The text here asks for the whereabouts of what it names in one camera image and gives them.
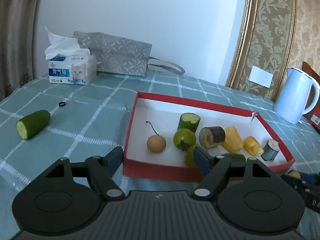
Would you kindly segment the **dark green cucumber end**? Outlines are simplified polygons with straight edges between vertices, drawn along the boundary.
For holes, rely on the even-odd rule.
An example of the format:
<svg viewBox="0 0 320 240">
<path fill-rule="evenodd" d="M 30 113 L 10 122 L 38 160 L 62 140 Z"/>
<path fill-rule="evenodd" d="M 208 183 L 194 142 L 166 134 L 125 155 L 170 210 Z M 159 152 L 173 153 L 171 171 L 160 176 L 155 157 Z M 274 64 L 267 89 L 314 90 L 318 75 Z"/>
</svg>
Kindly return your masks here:
<svg viewBox="0 0 320 240">
<path fill-rule="evenodd" d="M 225 153 L 225 154 L 223 154 L 223 156 L 231 159 L 232 161 L 241 162 L 241 163 L 245 163 L 246 162 L 246 157 L 243 154 Z"/>
</svg>

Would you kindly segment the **dark sugarcane piece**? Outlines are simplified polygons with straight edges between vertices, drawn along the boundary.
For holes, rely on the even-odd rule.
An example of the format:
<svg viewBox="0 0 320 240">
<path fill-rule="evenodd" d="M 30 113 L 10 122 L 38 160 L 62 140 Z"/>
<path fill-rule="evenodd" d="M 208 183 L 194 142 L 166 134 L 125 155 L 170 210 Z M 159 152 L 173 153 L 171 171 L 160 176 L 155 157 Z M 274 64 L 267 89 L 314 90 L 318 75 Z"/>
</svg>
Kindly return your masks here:
<svg viewBox="0 0 320 240">
<path fill-rule="evenodd" d="M 221 145 L 225 141 L 225 131 L 221 126 L 204 127 L 200 130 L 199 141 L 205 148 Z"/>
<path fill-rule="evenodd" d="M 280 151 L 279 143 L 274 139 L 268 139 L 264 146 L 264 153 L 261 155 L 264 161 L 274 161 Z"/>
</svg>

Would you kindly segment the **large yellow jackfruit piece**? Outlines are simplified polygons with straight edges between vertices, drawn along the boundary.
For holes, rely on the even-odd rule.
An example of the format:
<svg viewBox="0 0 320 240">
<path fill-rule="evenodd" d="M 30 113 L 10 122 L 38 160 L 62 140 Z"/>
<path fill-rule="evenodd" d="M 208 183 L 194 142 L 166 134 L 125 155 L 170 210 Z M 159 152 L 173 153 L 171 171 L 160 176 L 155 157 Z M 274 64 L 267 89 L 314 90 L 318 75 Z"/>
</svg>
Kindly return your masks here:
<svg viewBox="0 0 320 240">
<path fill-rule="evenodd" d="M 223 147 L 231 153 L 238 152 L 244 146 L 244 143 L 234 126 L 230 126 L 224 129 L 225 141 L 222 143 Z"/>
</svg>

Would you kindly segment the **green tomato with stem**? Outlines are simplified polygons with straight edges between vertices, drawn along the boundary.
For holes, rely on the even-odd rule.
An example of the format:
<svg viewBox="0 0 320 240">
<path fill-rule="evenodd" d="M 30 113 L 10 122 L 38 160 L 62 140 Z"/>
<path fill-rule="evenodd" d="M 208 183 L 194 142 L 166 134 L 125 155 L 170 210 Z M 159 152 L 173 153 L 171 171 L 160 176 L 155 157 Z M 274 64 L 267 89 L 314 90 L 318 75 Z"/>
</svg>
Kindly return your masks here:
<svg viewBox="0 0 320 240">
<path fill-rule="evenodd" d="M 181 128 L 174 134 L 173 143 L 176 148 L 185 152 L 196 144 L 196 135 L 190 129 Z"/>
</svg>

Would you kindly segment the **yellow jackfruit piece in tray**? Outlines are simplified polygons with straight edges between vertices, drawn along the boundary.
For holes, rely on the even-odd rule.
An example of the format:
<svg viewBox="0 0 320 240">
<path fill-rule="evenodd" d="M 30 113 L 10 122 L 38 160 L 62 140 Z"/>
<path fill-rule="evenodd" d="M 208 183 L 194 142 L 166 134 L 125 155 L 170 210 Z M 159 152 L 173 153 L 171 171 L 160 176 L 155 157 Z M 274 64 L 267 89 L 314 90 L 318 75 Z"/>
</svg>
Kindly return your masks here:
<svg viewBox="0 0 320 240">
<path fill-rule="evenodd" d="M 254 157 L 258 157 L 264 154 L 263 147 L 252 136 L 249 136 L 244 140 L 244 148 L 249 152 L 250 155 Z"/>
</svg>

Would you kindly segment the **red box with label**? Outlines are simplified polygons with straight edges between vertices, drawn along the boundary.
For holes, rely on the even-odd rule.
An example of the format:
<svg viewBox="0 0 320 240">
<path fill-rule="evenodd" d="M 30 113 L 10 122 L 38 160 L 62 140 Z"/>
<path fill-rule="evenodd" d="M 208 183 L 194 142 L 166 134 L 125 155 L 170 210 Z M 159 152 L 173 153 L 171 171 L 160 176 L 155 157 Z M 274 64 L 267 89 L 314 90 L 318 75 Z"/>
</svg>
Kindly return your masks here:
<svg viewBox="0 0 320 240">
<path fill-rule="evenodd" d="M 304 114 L 304 117 L 315 128 L 315 130 L 319 133 L 319 129 L 320 129 L 320 109 L 319 109 L 319 106 L 316 106 L 309 113 Z"/>
</svg>

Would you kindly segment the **green checked tablecloth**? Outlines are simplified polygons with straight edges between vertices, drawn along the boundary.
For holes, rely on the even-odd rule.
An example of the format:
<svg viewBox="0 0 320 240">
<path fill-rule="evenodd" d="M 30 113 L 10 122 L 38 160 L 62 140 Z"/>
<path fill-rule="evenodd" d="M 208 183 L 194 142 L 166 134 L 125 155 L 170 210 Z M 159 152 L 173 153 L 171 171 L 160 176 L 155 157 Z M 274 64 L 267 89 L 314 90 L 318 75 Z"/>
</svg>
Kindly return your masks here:
<svg viewBox="0 0 320 240">
<path fill-rule="evenodd" d="M 319 172 L 319 134 L 305 120 L 290 124 L 270 100 L 188 76 L 151 72 L 146 77 L 101 73 L 89 85 L 59 85 L 47 76 L 30 81 L 1 101 L 1 239 L 19 229 L 11 212 L 15 196 L 57 159 L 81 162 L 124 146 L 137 92 L 179 96 L 258 111 L 295 158 L 293 169 Z M 47 110 L 49 124 L 29 140 L 16 122 Z"/>
</svg>

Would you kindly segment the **cucumber half on tablecloth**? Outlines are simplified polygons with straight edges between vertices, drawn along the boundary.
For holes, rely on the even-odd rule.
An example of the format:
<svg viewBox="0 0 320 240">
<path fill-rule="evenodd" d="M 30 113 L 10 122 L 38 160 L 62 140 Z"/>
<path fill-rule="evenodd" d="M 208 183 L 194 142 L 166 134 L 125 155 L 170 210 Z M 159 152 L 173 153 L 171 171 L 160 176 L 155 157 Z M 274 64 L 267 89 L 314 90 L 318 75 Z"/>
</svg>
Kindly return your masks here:
<svg viewBox="0 0 320 240">
<path fill-rule="evenodd" d="M 50 121 L 51 114 L 47 110 L 35 111 L 16 122 L 16 129 L 23 140 L 29 140 L 42 131 Z"/>
</svg>

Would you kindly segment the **green cucumber chunk in tray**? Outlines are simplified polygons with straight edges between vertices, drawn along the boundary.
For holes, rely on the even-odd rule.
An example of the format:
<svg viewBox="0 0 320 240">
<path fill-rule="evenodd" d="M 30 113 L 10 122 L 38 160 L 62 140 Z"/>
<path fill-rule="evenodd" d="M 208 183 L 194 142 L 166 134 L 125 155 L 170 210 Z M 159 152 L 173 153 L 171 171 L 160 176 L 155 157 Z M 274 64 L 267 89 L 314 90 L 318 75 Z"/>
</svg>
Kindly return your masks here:
<svg viewBox="0 0 320 240">
<path fill-rule="evenodd" d="M 196 133 L 200 121 L 201 117 L 195 113 L 183 113 L 180 116 L 177 129 L 186 128 Z"/>
</svg>

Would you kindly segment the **light blue electric kettle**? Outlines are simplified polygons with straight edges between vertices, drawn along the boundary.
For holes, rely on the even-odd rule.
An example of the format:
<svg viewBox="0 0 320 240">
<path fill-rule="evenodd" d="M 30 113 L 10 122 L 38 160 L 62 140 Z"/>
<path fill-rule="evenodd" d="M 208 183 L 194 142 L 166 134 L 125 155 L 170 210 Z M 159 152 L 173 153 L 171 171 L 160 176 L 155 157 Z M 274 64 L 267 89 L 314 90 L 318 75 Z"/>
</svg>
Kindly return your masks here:
<svg viewBox="0 0 320 240">
<path fill-rule="evenodd" d="M 313 100 L 306 107 L 311 87 L 315 89 Z M 291 124 L 297 124 L 304 114 L 309 113 L 319 100 L 319 83 L 306 72 L 292 68 L 277 100 L 274 111 Z"/>
</svg>

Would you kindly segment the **brown wooden headboard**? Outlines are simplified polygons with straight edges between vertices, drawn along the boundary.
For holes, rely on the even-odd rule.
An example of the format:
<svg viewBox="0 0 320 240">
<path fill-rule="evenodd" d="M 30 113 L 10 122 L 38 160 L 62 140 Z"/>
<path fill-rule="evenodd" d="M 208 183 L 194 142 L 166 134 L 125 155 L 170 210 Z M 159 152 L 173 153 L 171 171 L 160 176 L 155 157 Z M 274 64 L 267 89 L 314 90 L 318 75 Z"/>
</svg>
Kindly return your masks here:
<svg viewBox="0 0 320 240">
<path fill-rule="evenodd" d="M 306 72 L 307 74 L 309 74 L 311 77 L 313 77 L 317 82 L 320 82 L 320 79 L 319 79 L 319 75 L 310 67 L 310 65 L 307 63 L 307 62 L 303 62 L 302 64 L 302 70 L 304 72 Z M 307 104 L 306 106 L 309 107 L 313 101 L 313 98 L 314 98 L 314 95 L 315 95 L 315 89 L 314 87 L 312 86 L 311 87 L 311 91 L 310 91 L 310 94 L 309 94 L 309 98 L 308 98 L 308 101 L 307 101 Z M 313 113 L 315 110 L 319 109 L 319 100 L 317 101 L 317 105 L 313 108 L 312 111 L 310 111 L 309 113 L 307 114 L 304 114 L 304 116 L 307 118 L 307 119 L 311 119 Z"/>
</svg>

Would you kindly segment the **white tissue pack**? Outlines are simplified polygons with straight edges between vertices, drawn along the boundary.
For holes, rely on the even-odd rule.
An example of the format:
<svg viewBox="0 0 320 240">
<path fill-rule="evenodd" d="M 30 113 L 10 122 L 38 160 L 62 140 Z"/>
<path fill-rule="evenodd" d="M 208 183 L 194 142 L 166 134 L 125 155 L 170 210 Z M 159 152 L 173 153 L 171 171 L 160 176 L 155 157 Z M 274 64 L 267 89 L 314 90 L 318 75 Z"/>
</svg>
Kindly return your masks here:
<svg viewBox="0 0 320 240">
<path fill-rule="evenodd" d="M 78 39 L 47 32 L 50 46 L 44 51 L 50 83 L 87 85 L 97 75 L 97 59 Z"/>
</svg>

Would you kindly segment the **grey patterned gift bag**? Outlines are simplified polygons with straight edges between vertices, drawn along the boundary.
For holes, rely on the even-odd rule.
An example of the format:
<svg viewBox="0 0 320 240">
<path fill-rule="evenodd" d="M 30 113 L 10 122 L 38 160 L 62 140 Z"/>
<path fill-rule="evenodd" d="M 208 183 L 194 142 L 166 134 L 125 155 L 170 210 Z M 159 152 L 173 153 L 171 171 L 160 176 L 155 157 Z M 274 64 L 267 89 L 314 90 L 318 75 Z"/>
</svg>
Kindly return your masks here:
<svg viewBox="0 0 320 240">
<path fill-rule="evenodd" d="M 89 49 L 98 61 L 97 71 L 146 76 L 149 66 L 157 67 L 175 75 L 184 75 L 178 64 L 151 57 L 152 44 L 100 32 L 75 31 L 81 48 Z"/>
</svg>

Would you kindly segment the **beige patterned curtain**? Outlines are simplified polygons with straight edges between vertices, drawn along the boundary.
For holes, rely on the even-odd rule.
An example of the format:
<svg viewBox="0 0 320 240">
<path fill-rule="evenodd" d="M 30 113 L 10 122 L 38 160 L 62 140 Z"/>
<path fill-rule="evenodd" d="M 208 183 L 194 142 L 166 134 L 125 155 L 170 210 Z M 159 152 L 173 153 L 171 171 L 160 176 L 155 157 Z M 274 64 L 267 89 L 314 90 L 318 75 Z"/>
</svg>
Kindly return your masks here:
<svg viewBox="0 0 320 240">
<path fill-rule="evenodd" d="M 1 0 L 1 99 L 34 78 L 37 0 Z"/>
</svg>

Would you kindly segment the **white wall switch panel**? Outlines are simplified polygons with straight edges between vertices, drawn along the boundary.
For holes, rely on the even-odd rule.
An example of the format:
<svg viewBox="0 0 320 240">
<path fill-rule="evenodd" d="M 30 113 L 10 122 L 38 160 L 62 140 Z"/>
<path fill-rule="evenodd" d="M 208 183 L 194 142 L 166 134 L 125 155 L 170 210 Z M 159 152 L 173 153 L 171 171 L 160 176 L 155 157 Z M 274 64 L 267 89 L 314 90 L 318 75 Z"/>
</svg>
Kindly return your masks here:
<svg viewBox="0 0 320 240">
<path fill-rule="evenodd" d="M 257 67 L 252 66 L 248 80 L 266 88 L 270 88 L 273 74 Z"/>
</svg>

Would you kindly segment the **gold ornate wall frame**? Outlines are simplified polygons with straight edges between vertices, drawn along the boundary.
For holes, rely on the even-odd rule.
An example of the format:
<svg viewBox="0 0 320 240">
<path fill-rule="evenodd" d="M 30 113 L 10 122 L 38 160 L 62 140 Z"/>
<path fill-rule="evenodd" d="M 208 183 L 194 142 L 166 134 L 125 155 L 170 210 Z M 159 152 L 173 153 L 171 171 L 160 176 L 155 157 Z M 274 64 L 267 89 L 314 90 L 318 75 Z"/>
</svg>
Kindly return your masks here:
<svg viewBox="0 0 320 240">
<path fill-rule="evenodd" d="M 288 76 L 296 11 L 297 0 L 245 0 L 227 87 L 276 100 Z M 249 81 L 254 66 L 272 74 L 270 87 Z"/>
</svg>

